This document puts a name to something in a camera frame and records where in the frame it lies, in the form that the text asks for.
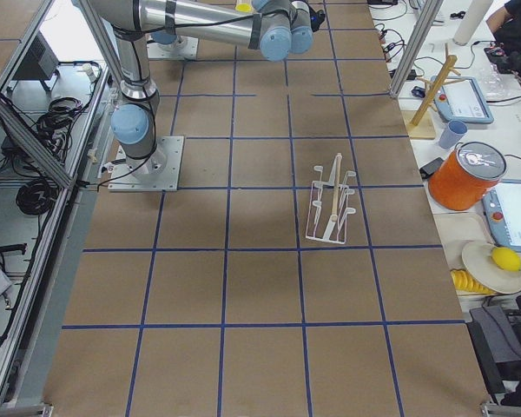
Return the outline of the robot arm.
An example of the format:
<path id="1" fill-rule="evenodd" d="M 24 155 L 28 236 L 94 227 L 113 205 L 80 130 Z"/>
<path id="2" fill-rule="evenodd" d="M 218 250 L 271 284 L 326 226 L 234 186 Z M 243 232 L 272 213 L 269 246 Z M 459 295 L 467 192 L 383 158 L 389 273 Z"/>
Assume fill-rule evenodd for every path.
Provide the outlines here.
<path id="1" fill-rule="evenodd" d="M 303 54 L 324 21 L 305 1 L 254 1 L 251 13 L 193 1 L 77 1 L 83 12 L 108 23 L 114 35 L 96 36 L 103 49 L 115 45 L 109 60 L 119 71 L 122 102 L 111 128 L 125 152 L 131 175 L 152 180 L 167 164 L 156 134 L 159 92 L 148 60 L 147 39 L 173 43 L 179 36 L 259 50 L 271 62 Z"/>

